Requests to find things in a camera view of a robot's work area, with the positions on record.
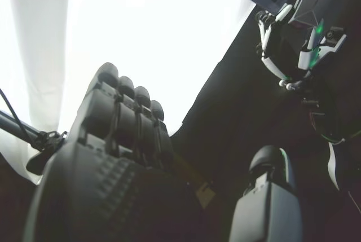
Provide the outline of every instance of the white curtain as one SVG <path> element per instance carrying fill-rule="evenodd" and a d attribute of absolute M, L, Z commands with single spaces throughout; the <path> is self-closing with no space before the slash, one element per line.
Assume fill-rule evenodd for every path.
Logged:
<path fill-rule="evenodd" d="M 0 87 L 26 123 L 69 130 L 108 61 L 162 104 L 173 134 L 253 7 L 250 0 L 0 0 Z M 0 109 L 8 112 L 3 102 Z M 37 183 L 25 169 L 36 151 L 0 130 L 0 152 Z"/>

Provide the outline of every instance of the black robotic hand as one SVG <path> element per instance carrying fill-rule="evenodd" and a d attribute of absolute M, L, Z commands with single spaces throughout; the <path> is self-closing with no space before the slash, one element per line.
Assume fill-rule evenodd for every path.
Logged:
<path fill-rule="evenodd" d="M 171 174 L 163 119 L 145 88 L 104 64 L 45 167 L 23 241 L 203 241 L 198 199 Z"/>

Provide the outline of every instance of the metal rod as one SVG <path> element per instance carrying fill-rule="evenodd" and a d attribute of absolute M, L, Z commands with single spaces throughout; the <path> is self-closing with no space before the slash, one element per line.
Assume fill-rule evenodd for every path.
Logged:
<path fill-rule="evenodd" d="M 25 128 L 31 139 L 36 139 L 39 136 L 39 130 L 33 128 L 30 125 L 27 125 L 24 122 L 21 123 L 23 124 L 23 127 Z M 24 135 L 15 119 L 4 111 L 0 111 L 0 129 L 3 129 L 11 135 L 14 135 L 17 138 L 29 143 L 29 139 L 27 138 L 27 136 Z"/>

